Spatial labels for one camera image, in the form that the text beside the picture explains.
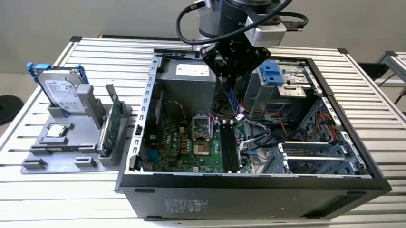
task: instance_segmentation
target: cable connector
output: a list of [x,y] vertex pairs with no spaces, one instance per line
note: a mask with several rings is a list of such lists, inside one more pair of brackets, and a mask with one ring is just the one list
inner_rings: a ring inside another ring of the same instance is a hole
[[194,10],[198,10],[201,9],[202,7],[206,6],[206,1],[207,0],[201,0],[201,1],[197,1],[194,4],[189,5],[186,8],[185,8],[185,12],[186,13],[190,13],[193,12]]
[[199,5],[197,10],[198,16],[210,14],[215,11],[213,0],[201,0],[197,1],[195,4]]
[[324,120],[322,124],[332,125],[334,124],[334,120]]

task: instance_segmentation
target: aluminum table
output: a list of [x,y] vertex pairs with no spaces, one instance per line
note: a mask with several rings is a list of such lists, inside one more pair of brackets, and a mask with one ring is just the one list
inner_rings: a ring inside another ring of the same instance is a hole
[[[111,103],[105,86],[114,84],[121,99],[133,106],[129,150],[154,48],[193,50],[191,46],[174,40],[82,38],[69,43],[54,64],[74,67],[82,63],[95,86],[95,95],[105,104]],[[6,221],[0,226],[406,227],[405,116],[342,50],[305,47],[269,49],[273,56],[314,59],[389,179],[390,193],[330,221],[145,221],[138,219],[125,195],[114,192],[117,172],[20,174],[20,164],[48,118],[48,100],[38,88],[0,138],[0,221]]]
[[381,56],[378,63],[384,63],[400,79],[388,80],[385,82],[385,86],[398,86],[405,87],[406,83],[406,52],[394,52],[386,51]]

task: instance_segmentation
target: blue plastic clip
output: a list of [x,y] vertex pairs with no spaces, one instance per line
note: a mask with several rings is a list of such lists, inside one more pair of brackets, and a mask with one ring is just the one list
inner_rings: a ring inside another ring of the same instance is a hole
[[257,155],[258,153],[255,151],[245,151],[243,154]]
[[79,70],[83,83],[89,84],[90,81],[89,81],[87,73],[86,73],[85,68],[81,63],[78,64],[77,69]]
[[35,70],[48,70],[51,68],[51,65],[48,63],[39,63],[34,69]]
[[32,63],[32,62],[27,63],[27,70],[28,70],[28,73],[31,74],[34,81],[35,81],[36,83],[39,83],[39,80],[38,80],[39,78],[38,78],[36,73],[34,72],[32,66],[34,66],[34,63]]
[[263,64],[259,67],[259,70],[268,85],[282,85],[285,83],[285,79],[280,71],[278,63],[263,62]]

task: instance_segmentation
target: black cable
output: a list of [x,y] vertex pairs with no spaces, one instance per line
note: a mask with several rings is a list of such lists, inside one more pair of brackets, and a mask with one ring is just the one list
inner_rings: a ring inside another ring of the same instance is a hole
[[197,4],[191,4],[189,7],[185,8],[185,10],[181,12],[178,18],[177,18],[177,33],[178,33],[178,36],[181,38],[181,40],[186,43],[186,44],[190,44],[190,45],[202,45],[202,44],[211,44],[211,43],[215,43],[215,42],[219,42],[241,33],[245,33],[246,31],[249,31],[250,29],[255,28],[258,25],[261,25],[262,23],[265,23],[269,19],[272,19],[276,15],[278,15],[281,13],[281,11],[288,7],[288,5],[293,2],[293,0],[286,0],[284,3],[281,3],[274,11],[268,14],[263,18],[261,18],[258,21],[255,21],[253,24],[242,27],[241,29],[235,30],[234,32],[231,33],[227,33],[217,38],[211,38],[211,39],[206,39],[206,40],[189,40],[185,38],[183,34],[182,34],[182,31],[181,31],[181,21],[182,21],[182,18],[183,16],[190,13],[191,11],[202,8],[205,6],[197,6]]
[[259,156],[258,154],[250,154],[250,155],[254,155],[254,156],[258,156],[261,159],[266,160],[268,158]]
[[401,99],[402,99],[402,95],[400,95],[398,98],[397,98],[397,100],[394,101],[396,105],[398,104],[398,102],[401,101]]
[[270,143],[270,144],[262,144],[262,145],[257,146],[255,148],[253,148],[251,151],[253,151],[253,150],[257,150],[258,148],[273,148],[273,147],[278,146],[278,144],[280,144],[281,142],[284,142],[285,140],[292,139],[300,132],[305,132],[305,131],[306,131],[306,129],[298,128],[297,130],[294,130],[289,135],[286,135],[286,136],[285,136],[282,139],[280,139],[278,141],[276,141],[276,142],[273,142],[273,143]]
[[274,138],[274,136],[272,136],[268,140],[265,140],[262,143],[258,143],[257,141],[254,142],[254,144],[257,146],[261,146],[262,144],[266,144],[269,141],[272,141],[272,139]]
[[297,31],[298,29],[304,29],[304,27],[309,23],[309,17],[306,15],[304,15],[302,13],[281,12],[278,15],[280,16],[286,16],[286,17],[300,18],[302,20],[302,21],[282,21],[285,24],[289,23],[289,25],[292,27],[290,29],[293,29],[293,31]]
[[265,164],[268,163],[268,161],[265,161],[258,167],[257,167],[257,169],[255,169],[255,171],[254,171],[254,173],[257,173],[258,172],[258,169],[261,168],[261,166],[263,166]]
[[392,78],[394,76],[394,74],[393,75],[390,75],[389,77],[388,77],[388,79],[385,79],[384,80],[384,82],[381,82],[381,84],[378,85],[378,87]]

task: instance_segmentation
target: white label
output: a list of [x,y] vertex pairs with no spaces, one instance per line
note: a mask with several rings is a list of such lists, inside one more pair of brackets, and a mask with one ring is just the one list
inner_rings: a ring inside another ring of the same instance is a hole
[[70,113],[85,112],[73,83],[59,80],[46,80],[46,84],[62,109]]
[[205,213],[209,205],[207,199],[167,199],[165,201],[169,213]]
[[241,106],[239,107],[239,112],[243,113],[243,111],[246,111],[246,109]]
[[207,65],[178,64],[177,75],[207,76],[209,77],[209,66]]
[[242,120],[243,117],[245,117],[245,115],[241,113],[241,114],[237,115],[235,119]]

